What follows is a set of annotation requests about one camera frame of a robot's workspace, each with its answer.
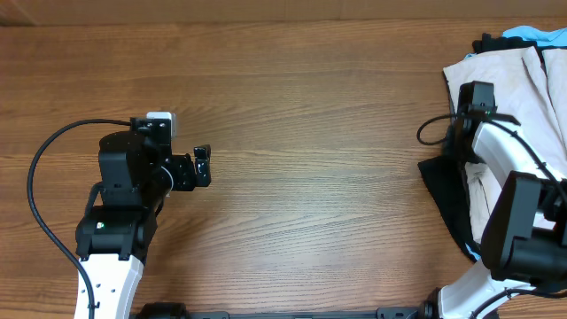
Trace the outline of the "beige shorts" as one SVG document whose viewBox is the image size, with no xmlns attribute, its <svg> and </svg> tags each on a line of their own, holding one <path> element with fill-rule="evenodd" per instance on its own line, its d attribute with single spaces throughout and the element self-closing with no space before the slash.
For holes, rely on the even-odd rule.
<svg viewBox="0 0 567 319">
<path fill-rule="evenodd" d="M 497 111 L 518 119 L 524 139 L 539 158 L 557 173 L 566 174 L 566 107 L 552 103 L 548 78 L 533 47 L 480 53 L 445 67 L 443 72 L 453 108 L 457 107 L 462 84 L 493 84 Z M 484 163 L 467 163 L 464 170 L 470 194 L 471 233 L 473 240 L 480 243 L 501 186 Z"/>
</svg>

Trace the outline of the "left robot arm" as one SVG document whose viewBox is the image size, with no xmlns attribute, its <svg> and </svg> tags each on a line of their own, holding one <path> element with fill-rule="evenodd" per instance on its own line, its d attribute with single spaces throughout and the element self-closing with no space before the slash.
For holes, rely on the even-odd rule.
<svg viewBox="0 0 567 319">
<path fill-rule="evenodd" d="M 134 130 L 105 136 L 99 146 L 102 181 L 93 194 L 102 203 L 88 203 L 75 232 L 88 278 L 79 283 L 74 315 L 127 318 L 165 198 L 210 184 L 211 148 L 174 155 L 170 135 Z"/>
</svg>

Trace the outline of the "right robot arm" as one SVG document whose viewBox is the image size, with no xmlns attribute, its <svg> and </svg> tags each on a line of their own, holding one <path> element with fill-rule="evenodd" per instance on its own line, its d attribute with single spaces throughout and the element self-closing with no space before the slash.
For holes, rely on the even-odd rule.
<svg viewBox="0 0 567 319">
<path fill-rule="evenodd" d="M 485 318 L 520 295 L 566 296 L 566 180 L 522 138 L 511 115 L 454 115 L 458 145 L 494 170 L 501 193 L 480 259 L 432 295 L 423 317 Z"/>
</svg>

